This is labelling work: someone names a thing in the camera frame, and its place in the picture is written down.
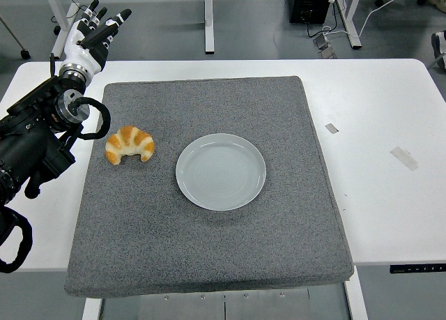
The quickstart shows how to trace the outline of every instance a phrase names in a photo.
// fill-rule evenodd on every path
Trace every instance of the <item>plate rim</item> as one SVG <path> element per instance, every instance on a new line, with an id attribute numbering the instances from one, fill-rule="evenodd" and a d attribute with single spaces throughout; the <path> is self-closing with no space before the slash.
<path id="1" fill-rule="evenodd" d="M 227 136 L 227 137 L 236 137 L 236 138 L 238 138 L 238 139 L 243 140 L 244 142 L 247 142 L 247 143 L 254 149 L 254 152 L 255 152 L 256 154 L 259 155 L 260 160 L 261 160 L 262 173 L 263 173 L 263 175 L 264 175 L 264 176 L 262 177 L 262 179 L 261 179 L 261 186 L 259 186 L 258 190 L 255 192 L 255 195 L 254 195 L 249 201 L 246 201 L 244 204 L 241 204 L 241 205 L 238 205 L 238 206 L 234 206 L 234 207 L 230 207 L 230 208 L 226 208 L 226 209 L 222 209 L 222 210 L 218 210 L 218 209 L 214 209 L 214 208 L 208 207 L 208 206 L 206 206 L 206 205 L 203 205 L 202 203 L 197 202 L 196 200 L 193 200 L 194 197 L 193 197 L 193 196 L 190 197 L 190 196 L 188 196 L 188 195 L 185 193 L 185 192 L 187 192 L 187 191 L 184 191 L 184 190 L 183 190 L 183 186 L 180 184 L 180 181 L 178 180 L 178 173 L 179 173 L 178 168 L 179 168 L 179 163 L 180 163 L 180 161 L 182 160 L 182 158 L 185 158 L 185 153 L 187 152 L 187 150 L 189 149 L 189 147 L 191 147 L 191 145 L 195 144 L 195 142 L 197 142 L 197 141 L 199 141 L 199 140 L 205 139 L 205 138 L 207 138 L 207 137 L 213 137 L 213 136 L 215 136 L 215 135 L 224 135 L 224 136 Z M 240 207 L 243 207 L 243 206 L 247 205 L 248 203 L 250 203 L 251 201 L 253 201 L 253 200 L 259 195 L 259 193 L 262 191 L 262 189 L 263 189 L 263 187 L 264 187 L 264 185 L 265 185 L 265 181 L 266 181 L 266 164 L 265 164 L 265 159 L 263 158 L 261 152 L 257 149 L 257 147 L 255 147 L 255 145 L 253 145 L 253 143 L 251 143 L 250 141 L 246 140 L 244 137 L 241 137 L 241 136 L 238 136 L 238 135 L 219 132 L 219 133 L 207 134 L 207 135 L 204 135 L 204 136 L 202 136 L 202 137 L 199 137 L 199 138 L 195 139 L 194 141 L 190 142 L 190 143 L 183 149 L 183 151 L 181 151 L 181 154 L 180 154 L 180 156 L 178 157 L 178 159 L 177 159 L 177 161 L 176 161 L 175 178 L 176 178 L 176 183 L 178 184 L 178 187 L 180 188 L 180 191 L 183 193 L 183 195 L 186 197 L 186 199 L 189 200 L 190 202 L 192 202 L 193 204 L 195 204 L 195 205 L 197 205 L 197 206 L 199 206 L 199 207 L 202 207 L 202 208 L 204 208 L 204 209 L 206 209 L 206 210 L 209 210 L 209 211 L 221 211 L 221 212 L 224 212 L 224 211 L 232 211 L 232 210 L 235 210 L 235 209 L 237 209 L 237 208 L 240 208 Z"/>

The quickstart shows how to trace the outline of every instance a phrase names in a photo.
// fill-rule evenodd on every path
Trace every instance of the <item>pastry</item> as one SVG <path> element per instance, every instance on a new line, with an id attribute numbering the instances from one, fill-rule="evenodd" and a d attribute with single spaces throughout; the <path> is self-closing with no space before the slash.
<path id="1" fill-rule="evenodd" d="M 105 144 L 105 156 L 113 165 L 118 165 L 124 155 L 141 155 L 145 162 L 153 155 L 155 143 L 150 134 L 134 127 L 123 126 Z"/>

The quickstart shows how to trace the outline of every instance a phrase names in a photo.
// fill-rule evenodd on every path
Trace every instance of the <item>ceramic plate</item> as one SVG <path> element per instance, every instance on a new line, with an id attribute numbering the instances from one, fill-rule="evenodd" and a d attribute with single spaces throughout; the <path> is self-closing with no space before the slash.
<path id="1" fill-rule="evenodd" d="M 262 155 L 249 141 L 211 134 L 193 141 L 176 163 L 176 180 L 194 204 L 213 211 L 239 208 L 253 200 L 266 178 Z"/>

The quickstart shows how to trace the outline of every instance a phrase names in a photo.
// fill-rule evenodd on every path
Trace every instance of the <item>white desk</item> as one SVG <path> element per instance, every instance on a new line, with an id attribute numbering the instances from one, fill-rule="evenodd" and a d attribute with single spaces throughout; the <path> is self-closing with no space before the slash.
<path id="1" fill-rule="evenodd" d="M 48 63 L 21 66 L 0 116 L 48 75 Z M 287 75 L 303 81 L 355 265 L 446 262 L 446 104 L 419 61 L 117 61 L 94 77 L 86 96 L 102 100 L 112 82 Z M 84 132 L 97 119 L 92 114 Z M 21 271 L 66 269 L 91 147 L 78 140 L 77 162 L 59 179 L 37 199 L 21 192 L 9 203 L 33 226 Z M 417 169 L 390 153 L 396 147 Z M 15 258 L 14 247 L 0 250 L 3 260 Z"/>

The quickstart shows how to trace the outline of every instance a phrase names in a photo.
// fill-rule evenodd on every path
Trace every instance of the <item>robot finger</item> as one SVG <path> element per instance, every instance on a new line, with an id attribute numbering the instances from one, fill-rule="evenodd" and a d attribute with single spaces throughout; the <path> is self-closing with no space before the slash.
<path id="1" fill-rule="evenodd" d="M 107 38 L 118 33 L 118 28 L 130 16 L 131 10 L 125 9 L 113 18 L 109 18 L 105 24 L 100 25 L 95 31 L 91 32 L 80 45 L 84 49 L 94 48 L 96 45 L 106 42 Z"/>
<path id="2" fill-rule="evenodd" d="M 89 25 L 91 17 L 93 17 L 93 11 L 99 5 L 98 0 L 94 0 L 91 2 L 90 6 L 82 13 L 81 21 L 85 23 L 85 25 Z"/>
<path id="3" fill-rule="evenodd" d="M 97 29 L 100 20 L 102 19 L 102 17 L 104 17 L 105 13 L 107 13 L 107 8 L 101 8 L 101 10 L 99 11 L 99 13 L 93 17 L 89 23 L 89 29 L 91 30 L 95 30 Z"/>
<path id="4" fill-rule="evenodd" d="M 110 36 L 107 37 L 107 39 L 105 39 L 102 44 L 104 45 L 105 48 L 109 49 L 110 44 L 113 41 L 113 37 L 118 34 L 118 30 L 115 30 L 115 32 L 113 32 Z"/>

